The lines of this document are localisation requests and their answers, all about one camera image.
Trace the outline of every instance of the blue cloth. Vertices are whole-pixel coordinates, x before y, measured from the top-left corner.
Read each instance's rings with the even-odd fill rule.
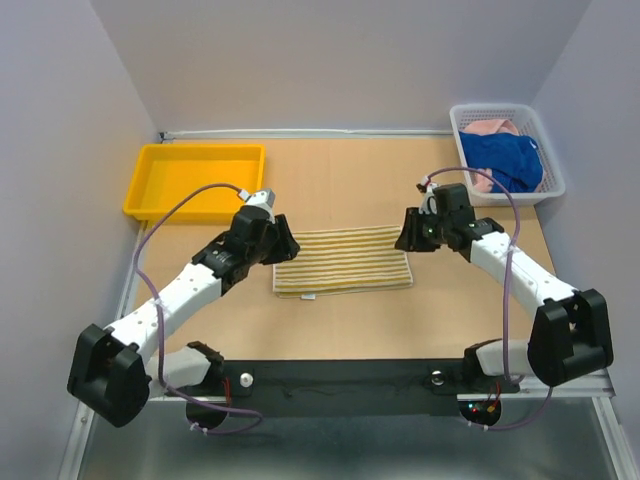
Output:
[[[492,176],[513,193],[533,192],[544,171],[538,157],[538,144],[526,135],[494,133],[476,135],[460,132],[467,165],[490,168]],[[501,193],[494,185],[491,193]]]

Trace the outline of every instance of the white basket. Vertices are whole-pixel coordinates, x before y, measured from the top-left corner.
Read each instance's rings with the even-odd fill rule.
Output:
[[[517,205],[535,205],[545,198],[559,197],[564,194],[565,186],[562,174],[558,168],[558,162],[549,143],[549,139],[542,128],[536,112],[527,105],[515,103],[474,103],[469,105],[456,105],[449,112],[453,135],[456,138],[460,163],[467,165],[462,143],[460,142],[460,130],[463,130],[471,122],[476,120],[492,120],[504,118],[511,120],[521,135],[528,135],[538,143],[538,155],[544,167],[544,179],[539,190],[535,193],[513,193]],[[464,172],[464,178],[469,190],[469,200],[475,207],[509,205],[504,193],[483,193],[473,187],[473,174]]]

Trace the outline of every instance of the plastic tray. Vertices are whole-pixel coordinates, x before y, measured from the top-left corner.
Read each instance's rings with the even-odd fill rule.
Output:
[[[511,120],[522,135],[528,135],[535,139],[545,175],[537,192],[512,194],[517,205],[535,205],[545,198],[559,197],[564,194],[564,180],[556,156],[536,112],[531,107],[515,103],[474,103],[456,105],[451,109],[449,115],[453,126],[453,135],[458,146],[460,163],[464,167],[467,166],[467,159],[464,156],[459,131],[476,120],[494,118]],[[473,188],[472,174],[464,172],[464,178],[469,189],[469,200],[473,206],[509,205],[509,201],[503,193],[483,193]]]
[[[232,183],[253,193],[262,188],[263,145],[146,145],[140,150],[124,212],[155,222],[203,185]],[[242,206],[235,192],[202,192],[171,216],[168,223],[226,224]]]

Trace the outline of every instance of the wooden table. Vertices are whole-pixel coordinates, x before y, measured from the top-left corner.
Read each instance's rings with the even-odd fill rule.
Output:
[[[211,140],[260,143],[267,149],[264,185],[291,230],[401,225],[421,197],[415,184],[437,168],[458,164],[451,137],[419,139]],[[462,181],[457,173],[439,183]],[[513,231],[509,208],[479,208]],[[521,209],[519,246],[552,271],[533,207]],[[224,227],[166,226],[152,238],[143,269],[158,286]],[[415,284],[396,291],[280,299],[272,269],[255,266],[224,298],[202,309],[167,342],[175,351],[200,340],[228,359],[456,358],[464,348],[502,335],[502,288],[460,255],[441,249],[411,254]],[[149,297],[143,285],[136,305]],[[511,338],[529,337],[532,319],[511,302]]]

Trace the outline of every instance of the yellow tray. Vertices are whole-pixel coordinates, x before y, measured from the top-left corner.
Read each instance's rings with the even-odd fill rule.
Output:
[[[145,145],[133,172],[124,213],[155,222],[203,185],[228,182],[250,193],[262,188],[263,145]],[[168,223],[229,223],[242,206],[235,192],[202,192]]]

